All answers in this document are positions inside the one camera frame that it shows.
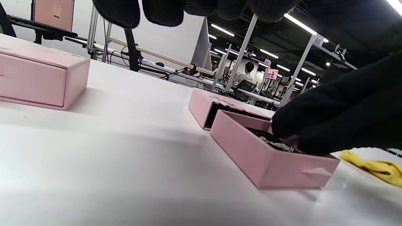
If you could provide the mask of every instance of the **box drawer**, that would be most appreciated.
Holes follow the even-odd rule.
[[[63,106],[67,70],[0,54],[0,97]]]

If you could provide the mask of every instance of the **desk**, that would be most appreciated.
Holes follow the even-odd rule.
[[[241,91],[241,92],[244,92],[247,96],[251,97],[252,105],[255,105],[255,100],[265,101],[267,103],[273,104],[276,107],[278,107],[280,105],[280,103],[281,103],[279,101],[260,96],[260,95],[258,95],[256,93],[253,93],[253,92],[248,92],[248,91],[245,91],[245,90],[242,90],[242,89],[238,89],[238,90]]]
[[[257,190],[191,92],[91,60],[68,111],[0,102],[2,224],[400,225],[401,189],[343,162],[322,190]]]

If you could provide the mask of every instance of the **pink box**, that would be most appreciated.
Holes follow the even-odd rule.
[[[0,100],[66,109],[86,88],[90,60],[0,34]]]
[[[279,151],[245,127],[270,132],[271,122],[218,111],[211,136],[258,187],[324,187],[339,159]]]
[[[215,115],[219,109],[268,121],[271,120],[271,118],[250,107],[248,104],[197,88],[194,88],[191,94],[189,109],[204,130],[211,129]]]

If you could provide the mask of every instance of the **white shirt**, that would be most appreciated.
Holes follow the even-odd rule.
[[[233,82],[240,83],[241,81],[246,80],[254,84],[254,77],[251,76],[250,73],[247,74],[239,74],[236,78],[234,78]]]

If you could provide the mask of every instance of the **black knit glove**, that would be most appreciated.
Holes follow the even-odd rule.
[[[301,0],[142,0],[145,17],[152,23],[174,27],[183,22],[184,11],[197,16],[213,12],[226,20],[235,20],[246,6],[259,19],[273,22],[289,12]],[[135,28],[139,24],[138,0],[93,0],[99,13],[113,24]]]
[[[309,154],[402,142],[402,53],[318,86],[273,116],[276,137],[298,135]]]

